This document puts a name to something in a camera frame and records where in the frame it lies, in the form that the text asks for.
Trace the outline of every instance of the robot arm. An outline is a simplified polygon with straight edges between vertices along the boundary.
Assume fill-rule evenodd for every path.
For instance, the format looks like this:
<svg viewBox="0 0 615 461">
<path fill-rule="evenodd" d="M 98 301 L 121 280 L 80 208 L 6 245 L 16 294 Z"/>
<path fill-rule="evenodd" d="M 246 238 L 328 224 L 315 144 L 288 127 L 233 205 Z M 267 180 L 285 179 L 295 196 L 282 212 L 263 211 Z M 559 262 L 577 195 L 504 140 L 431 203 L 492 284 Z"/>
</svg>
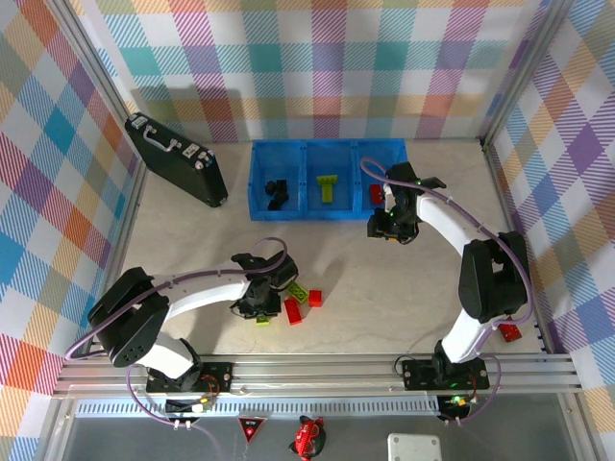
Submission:
<svg viewBox="0 0 615 461">
<path fill-rule="evenodd" d="M 418 179 L 408 162 L 394 165 L 386 176 L 428 188 L 446 187 L 438 178 Z M 420 190 L 389 184 L 384 186 L 384 198 L 385 208 L 376 208 L 368 222 L 368 236 L 408 244 L 417 237 L 419 224 L 426 223 L 461 256 L 458 293 L 462 309 L 449 334 L 436 344 L 432 365 L 436 383 L 466 380 L 469 371 L 484 365 L 479 350 L 488 330 L 527 301 L 520 275 L 496 242 L 481 240 L 482 234 L 446 204 Z M 501 233 L 500 239 L 527 271 L 523 237 L 509 232 Z M 494 263 L 502 269 L 494 271 Z M 147 293 L 139 306 L 132 306 L 99 331 L 98 338 L 115 367 L 138 363 L 148 367 L 151 375 L 169 380 L 172 387 L 189 390 L 202 376 L 203 364 L 185 340 L 161 331 L 164 323 L 188 310 L 223 301 L 234 301 L 231 309 L 246 319 L 276 316 L 281 312 L 278 293 L 297 276 L 297 266 L 284 252 L 268 260 L 235 255 L 216 268 L 183 275 L 150 277 L 137 267 L 122 275 L 87 318 L 97 328 L 135 297 Z"/>
<path fill-rule="evenodd" d="M 274 270 L 267 270 L 281 257 L 283 252 L 268 260 L 235 255 L 207 271 L 172 276 L 150 277 L 136 267 L 118 279 L 87 319 L 96 328 L 135 296 L 166 286 L 100 331 L 98 338 L 115 367 L 140 364 L 149 368 L 150 374 L 169 379 L 177 389 L 188 390 L 203 372 L 201 360 L 185 340 L 161 331 L 164 323 L 189 310 L 224 301 L 234 301 L 231 309 L 245 319 L 278 315 L 278 293 L 299 274 L 289 255 Z"/>
<path fill-rule="evenodd" d="M 446 187 L 438 178 L 420 180 L 409 162 L 386 171 L 386 177 L 400 182 L 415 182 L 428 188 Z M 437 343 L 433 367 L 437 380 L 445 382 L 463 376 L 479 366 L 480 346 L 494 323 L 514 314 L 528 299 L 525 286 L 510 258 L 496 242 L 484 235 L 442 201 L 408 187 L 385 184 L 384 208 L 376 208 L 368 223 L 370 237 L 413 241 L 419 224 L 436 229 L 461 256 L 459 300 L 461 312 L 451 331 Z M 518 232 L 500 233 L 500 238 L 520 259 L 526 272 L 528 256 L 525 240 Z M 494 263 L 502 265 L 494 271 Z"/>
</svg>

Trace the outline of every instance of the metal frame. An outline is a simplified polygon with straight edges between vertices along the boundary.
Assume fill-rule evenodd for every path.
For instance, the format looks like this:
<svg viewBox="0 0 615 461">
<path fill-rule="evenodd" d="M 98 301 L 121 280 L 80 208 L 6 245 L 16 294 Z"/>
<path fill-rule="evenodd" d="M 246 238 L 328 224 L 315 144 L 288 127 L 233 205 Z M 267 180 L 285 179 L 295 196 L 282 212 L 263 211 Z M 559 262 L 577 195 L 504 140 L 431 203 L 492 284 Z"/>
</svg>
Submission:
<svg viewBox="0 0 615 461">
<path fill-rule="evenodd" d="M 87 36 L 81 21 L 72 10 L 68 0 L 48 0 L 48 6 L 59 24 L 66 32 L 71 45 L 77 50 L 86 71 L 101 89 L 114 115 L 118 120 L 129 114 L 104 64 Z M 496 112 L 493 122 L 485 136 L 484 150 L 487 154 L 489 171 L 494 174 L 493 165 L 488 155 L 490 144 L 504 126 L 514 105 L 542 60 L 556 30 L 564 20 L 574 0 L 553 1 L 542 21 L 529 51 L 524 57 L 516 77 Z M 135 174 L 135 187 L 125 212 L 125 219 L 114 249 L 111 267 L 103 286 L 107 287 L 116 279 L 122 269 L 124 257 L 135 223 L 136 212 L 146 179 L 143 162 L 138 165 Z M 494 179 L 498 198 L 506 211 L 508 225 L 512 228 L 504 195 Z M 542 339 L 546 348 L 553 350 L 553 343 L 544 328 L 544 319 L 536 312 L 538 326 L 541 327 Z M 230 406 L 229 411 L 245 411 L 255 405 L 272 402 L 293 401 L 328 401 L 333 404 L 371 400 L 371 402 L 414 402 L 414 409 L 421 408 L 434 414 L 432 407 L 434 396 L 446 395 L 445 392 L 407 392 L 402 379 L 392 368 L 397 354 L 313 354 L 313 355 L 216 355 L 204 356 L 206 361 L 232 361 L 234 382 L 228 397 L 221 398 L 220 405 Z M 429 355 L 416 354 L 415 358 L 427 359 Z M 593 422 L 585 418 L 586 404 L 580 392 L 580 382 L 574 364 L 568 354 L 511 354 L 498 355 L 502 360 L 503 376 L 501 394 L 556 393 L 562 404 L 566 424 L 574 440 L 578 459 L 591 460 L 605 458 L 602 444 L 597 438 Z M 493 362 L 487 362 L 487 370 L 495 373 Z M 132 379 L 137 394 L 143 399 L 146 384 L 143 369 L 135 370 Z M 199 397 L 183 395 L 185 398 Z M 36 459 L 60 460 L 66 449 L 68 435 L 75 417 L 87 417 L 96 414 L 94 407 L 87 407 L 84 402 L 113 401 L 130 402 L 125 383 L 125 371 L 115 369 L 105 359 L 89 359 L 84 362 L 67 363 L 61 371 L 60 380 L 47 413 L 40 442 L 37 446 Z M 156 407 L 164 395 L 147 396 L 150 404 Z M 397 410 L 382 410 L 393 414 Z M 219 416 L 220 407 L 211 416 Z M 123 412 L 124 416 L 134 417 L 142 414 Z"/>
<path fill-rule="evenodd" d="M 512 231 L 514 230 L 514 224 L 511 219 L 511 210 L 506 203 L 502 186 L 498 182 L 496 167 L 493 161 L 493 156 L 497 155 L 495 147 L 492 143 L 483 143 L 482 151 L 500 206 L 504 211 L 506 225 L 508 229 Z M 542 311 L 540 309 L 535 309 L 534 316 L 536 318 L 536 326 L 540 331 L 540 339 L 545 345 L 546 351 L 553 352 L 554 341 L 549 334 L 547 321 Z M 573 441 L 577 458 L 579 460 L 606 459 L 606 452 L 600 440 L 600 434 L 596 428 L 596 424 L 591 418 L 587 417 L 587 415 L 589 415 L 589 406 L 587 405 L 585 396 L 582 393 L 559 394 L 558 399 L 562 414 L 564 415 L 564 421 Z"/>
<path fill-rule="evenodd" d="M 404 390 L 393 371 L 398 354 L 241 354 L 203 355 L 204 362 L 233 362 L 230 397 L 241 398 L 345 398 L 454 395 L 454 391 Z M 414 354 L 431 359 L 430 354 Z M 503 394 L 575 393 L 581 391 L 577 371 L 568 354 L 501 354 Z M 487 360 L 487 372 L 496 373 Z M 145 369 L 134 371 L 133 387 L 143 394 Z M 128 397 L 125 369 L 108 359 L 68 362 L 61 370 L 55 398 Z M 155 394 L 152 397 L 165 397 Z M 182 394 L 195 399 L 197 394 Z"/>
<path fill-rule="evenodd" d="M 453 391 L 405 391 L 393 370 L 397 354 L 238 354 L 203 355 L 204 361 L 233 362 L 231 393 L 220 398 L 205 416 L 290 416 L 318 408 L 334 415 L 437 415 L 435 396 Z M 502 364 L 500 394 L 549 393 L 575 396 L 581 391 L 577 371 L 568 354 L 499 354 Z M 414 354 L 430 359 L 429 354 Z M 488 360 L 487 371 L 496 373 Z M 145 394 L 144 368 L 132 376 L 136 394 L 152 410 L 160 409 L 166 394 Z M 491 390 L 481 390 L 489 394 Z M 37 451 L 39 460 L 61 460 L 74 418 L 144 417 L 136 411 L 126 388 L 125 369 L 106 358 L 68 362 L 61 370 L 52 406 L 45 422 L 48 442 Z M 183 393 L 182 399 L 197 394 Z M 581 448 L 591 448 L 591 444 Z M 599 459 L 580 451 L 579 459 Z"/>
<path fill-rule="evenodd" d="M 515 105 L 519 102 L 526 85 L 547 53 L 559 26 L 561 26 L 574 3 L 575 0 L 553 0 L 550 4 L 545 17 L 538 25 L 538 32 L 530 41 L 528 51 L 522 57 L 515 76 L 493 115 L 491 124 L 483 138 L 485 144 L 491 144 L 504 127 Z"/>
<path fill-rule="evenodd" d="M 118 120 L 126 120 L 130 112 L 70 2 L 68 0 L 47 0 L 47 6 L 58 21 L 66 38 L 77 51 L 87 74 L 99 85 L 101 96 L 107 105 L 112 108 Z"/>
</svg>

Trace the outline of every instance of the briefcase handle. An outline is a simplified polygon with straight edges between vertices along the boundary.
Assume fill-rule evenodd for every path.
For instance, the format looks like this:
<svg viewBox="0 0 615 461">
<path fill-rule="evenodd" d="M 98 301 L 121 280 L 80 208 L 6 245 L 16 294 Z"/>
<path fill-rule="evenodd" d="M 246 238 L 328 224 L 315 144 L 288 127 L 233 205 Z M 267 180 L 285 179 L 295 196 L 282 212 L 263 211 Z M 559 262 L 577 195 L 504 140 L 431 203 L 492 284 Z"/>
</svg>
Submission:
<svg viewBox="0 0 615 461">
<path fill-rule="evenodd" d="M 149 142 L 153 146 L 158 147 L 163 152 L 171 152 L 175 148 L 180 149 L 182 147 L 182 143 L 178 141 L 177 139 L 171 139 L 169 141 L 169 145 L 167 147 L 164 147 L 162 144 L 157 142 L 155 139 L 152 139 L 151 137 L 149 137 L 147 135 L 148 133 L 156 134 L 156 129 L 152 127 L 151 125 L 148 125 L 147 127 L 145 127 L 145 131 L 143 132 L 143 139 L 145 139 L 147 142 Z"/>
</svg>

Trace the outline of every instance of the bin compartment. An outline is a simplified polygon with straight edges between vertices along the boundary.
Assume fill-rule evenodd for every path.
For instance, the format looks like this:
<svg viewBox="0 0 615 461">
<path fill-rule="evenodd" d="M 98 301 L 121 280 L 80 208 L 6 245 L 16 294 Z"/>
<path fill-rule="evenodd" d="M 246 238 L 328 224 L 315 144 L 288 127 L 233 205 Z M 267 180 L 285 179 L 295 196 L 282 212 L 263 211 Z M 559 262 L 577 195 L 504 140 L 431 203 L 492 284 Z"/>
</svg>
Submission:
<svg viewBox="0 0 615 461">
<path fill-rule="evenodd" d="M 361 184 L 360 216 L 362 218 L 369 219 L 374 212 L 374 208 L 378 207 L 376 205 L 372 205 L 369 194 L 369 186 L 371 184 L 381 184 L 381 182 L 375 180 L 361 170 L 360 161 L 362 158 L 366 157 L 373 158 L 388 170 L 395 163 L 407 161 L 406 145 L 403 139 L 365 139 L 357 142 L 357 153 Z M 373 165 L 368 165 L 368 168 L 370 171 L 375 173 L 381 173 L 378 168 Z"/>
<path fill-rule="evenodd" d="M 301 141 L 255 141 L 252 148 L 252 166 L 248 183 L 250 217 L 253 220 L 299 219 L 301 215 L 302 173 L 305 172 L 304 151 Z M 265 192 L 269 181 L 286 180 L 288 201 L 282 209 L 269 211 L 272 196 Z"/>
<path fill-rule="evenodd" d="M 367 220 L 374 208 L 369 186 L 379 183 L 360 170 L 362 158 L 390 168 L 407 160 L 403 139 L 309 139 L 254 141 L 248 203 L 254 221 Z M 320 176 L 337 176 L 332 202 L 323 203 Z M 286 180 L 288 202 L 269 211 L 269 181 Z"/>
<path fill-rule="evenodd" d="M 307 141 L 307 216 L 311 219 L 352 219 L 355 194 L 350 140 Z M 320 176 L 337 176 L 332 203 L 323 203 Z"/>
</svg>

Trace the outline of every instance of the red block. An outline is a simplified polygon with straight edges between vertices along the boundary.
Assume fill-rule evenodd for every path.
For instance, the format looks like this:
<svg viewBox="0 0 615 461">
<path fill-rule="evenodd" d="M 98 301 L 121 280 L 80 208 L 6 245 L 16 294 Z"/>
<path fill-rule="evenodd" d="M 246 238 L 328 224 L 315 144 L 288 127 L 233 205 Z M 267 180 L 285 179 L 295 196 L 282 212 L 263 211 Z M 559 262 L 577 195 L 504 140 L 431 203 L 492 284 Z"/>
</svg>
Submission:
<svg viewBox="0 0 615 461">
<path fill-rule="evenodd" d="M 382 188 L 380 184 L 370 184 L 369 196 L 372 200 L 372 205 L 382 205 L 384 200 L 382 199 Z"/>
<path fill-rule="evenodd" d="M 498 325 L 498 328 L 506 343 L 512 343 L 521 338 L 521 331 L 516 325 Z"/>
<path fill-rule="evenodd" d="M 299 310 L 299 303 L 297 303 L 297 300 L 294 298 L 288 298 L 284 301 L 284 307 L 286 307 L 288 322 L 291 325 L 301 324 L 301 310 Z"/>
<path fill-rule="evenodd" d="M 323 292 L 320 290 L 309 290 L 309 300 L 307 302 L 310 307 L 320 307 L 323 305 Z"/>
</svg>

